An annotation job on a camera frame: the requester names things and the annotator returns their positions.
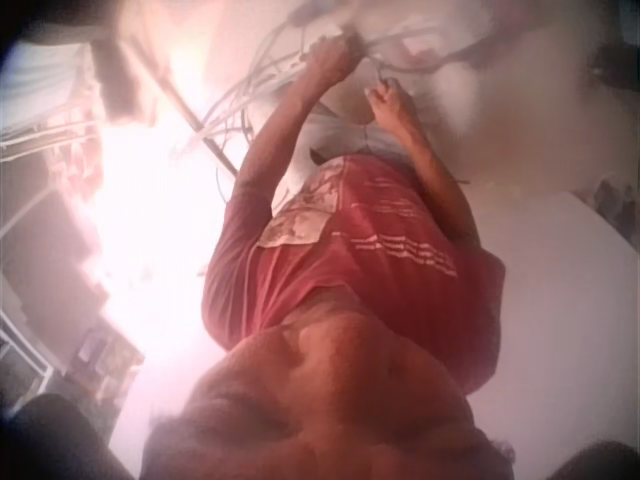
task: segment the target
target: blurry object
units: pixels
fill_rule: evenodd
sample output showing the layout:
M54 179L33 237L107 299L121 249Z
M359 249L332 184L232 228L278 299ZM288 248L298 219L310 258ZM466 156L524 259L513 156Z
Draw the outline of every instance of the blurry object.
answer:
M64 373L56 373L46 391L78 406L96 432L108 441L124 399L144 356L104 319L87 332Z
M15 409L47 386L53 367L0 310L0 396Z
M592 192L578 195L634 249L640 246L638 195L629 184L607 177Z
M107 119L112 124L132 122L137 111L137 83L120 45L113 38L94 40L91 53Z
M51 111L65 105L82 68L81 45L41 47L16 43L2 69L2 136L38 124Z
M628 43L607 44L596 52L591 74L605 85L640 92L640 47Z
M600 442L577 453L547 480L635 480L640 456L619 442Z
M287 17L287 22L293 27L305 27L315 19L334 12L349 0L306 0Z
M78 408L59 395L41 395L1 421L3 478L131 479Z

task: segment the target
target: white wall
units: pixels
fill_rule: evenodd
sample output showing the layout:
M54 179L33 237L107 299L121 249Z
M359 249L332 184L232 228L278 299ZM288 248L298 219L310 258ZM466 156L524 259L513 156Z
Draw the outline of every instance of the white wall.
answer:
M482 215L507 266L496 376L470 398L479 426L543 479L599 439L637 447L638 263L568 194Z

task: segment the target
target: bundle of wires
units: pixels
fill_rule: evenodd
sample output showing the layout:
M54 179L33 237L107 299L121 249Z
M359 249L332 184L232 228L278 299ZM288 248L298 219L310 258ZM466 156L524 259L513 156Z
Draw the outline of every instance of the bundle of wires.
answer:
M269 58L271 49L275 45L280 35L282 35L282 32L285 31L285 29L287 28L287 25L288 25L288 22L281 23L280 25L275 27L271 32L269 32L269 34L267 34L267 36L261 41L251 61L251 64L249 66L249 73L247 74L247 76L242 80L240 80L238 83L236 83L233 87L231 87L231 89L229 89L218 101L216 101L211 106L211 108L207 111L207 113L202 119L203 124L206 125L207 122L209 122L209 120L212 118L212 116L215 113L217 113L220 107L223 104L225 104L225 102L227 102L227 100L228 100L227 110L233 110L241 99L251 94L255 81L260 74L264 73L271 67L274 67L274 66L277 67L277 64L282 60L272 61L270 64L266 66L264 66L264 63ZM239 118L240 126L237 126L238 116L240 117ZM226 118L224 120L224 127L222 129L208 133L207 129L205 128L205 131L203 132L203 134L207 137L223 136L222 145L221 145L222 150L224 150L225 147L227 146L230 135L237 134L237 133L241 133L243 135L245 141L247 142L247 145L251 145L253 143L254 132L247 115L246 106L241 108L239 112L237 112L230 118ZM220 186L219 168L216 168L216 184L217 184L218 192L220 193L220 196L222 197L223 201L227 203L228 200L224 198L224 195L222 194L222 189Z
M273 77L273 75L270 73L271 69L275 68L280 71L278 68L279 65L284 64L284 62L289 61L296 56L301 56L304 53L305 29L301 28L301 42L299 51L283 55L282 57L276 59L273 59L271 57L270 53L273 46L280 38L282 33L287 29L288 25L288 21L282 22L280 25L271 30L271 32L269 32L267 36L261 41L253 57L253 60L251 61L247 76L233 85L227 92L222 95L220 99L218 99L211 106L211 108L209 108L202 119L202 123L205 125L205 127L193 139L194 142L199 141L200 139L205 137L219 138L222 136L222 149L224 150L231 135L242 134L247 144L251 145L254 138L254 132L247 115L247 106L260 94L260 92L257 92L257 90L260 89L260 87L262 87L266 82L268 82L271 77ZM403 38L415 37L425 34L432 34L434 32L439 32L439 29L437 27L427 26L415 30L405 30L403 32L385 35L383 37L376 38L367 42L365 44L365 51L370 52L372 49L375 49L375 47L384 42L396 41ZM495 41L496 37L497 35L495 34L488 35L477 43L462 48L457 52L450 53L449 55L424 66L408 68L400 67L389 64L379 58L374 58L370 53L367 53L367 57L374 61L377 64L378 68L384 70L405 74L428 75L435 73L442 66L446 65L449 62L468 60L469 57L472 57L479 48L484 47L487 43ZM285 77L287 78L284 78L281 82L272 82L275 84L275 86L270 85L270 91L273 91L273 89L277 88L279 85L287 83L291 79L291 75L295 75L296 72L288 73L290 73L289 77L285 75ZM265 87L262 88L262 90L266 91L269 89ZM216 169L216 182L218 191L220 192L220 196L223 198L225 203L227 203L227 200L224 198L224 195L222 194L220 188L218 169Z

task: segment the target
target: man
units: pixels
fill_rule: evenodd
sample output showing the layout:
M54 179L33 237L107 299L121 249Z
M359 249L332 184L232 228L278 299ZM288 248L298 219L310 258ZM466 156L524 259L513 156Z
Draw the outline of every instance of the man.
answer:
M142 478L511 477L464 397L495 370L504 269L397 82L367 96L413 168L335 158L272 216L305 120L360 59L321 42L251 146L203 299L229 354L154 430Z

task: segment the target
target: dark object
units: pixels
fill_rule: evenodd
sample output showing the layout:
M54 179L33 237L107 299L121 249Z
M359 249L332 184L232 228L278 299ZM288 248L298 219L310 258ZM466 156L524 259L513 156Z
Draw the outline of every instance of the dark object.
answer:
M36 397L1 428L2 478L132 478L78 409L58 395Z
M636 480L640 456L618 442L602 442L577 453L548 480Z
M640 49L627 43L603 45L591 64L591 73L613 88L640 92Z
M136 114L136 82L114 38L91 42L91 54L96 78L102 88L100 95L111 123L132 121Z

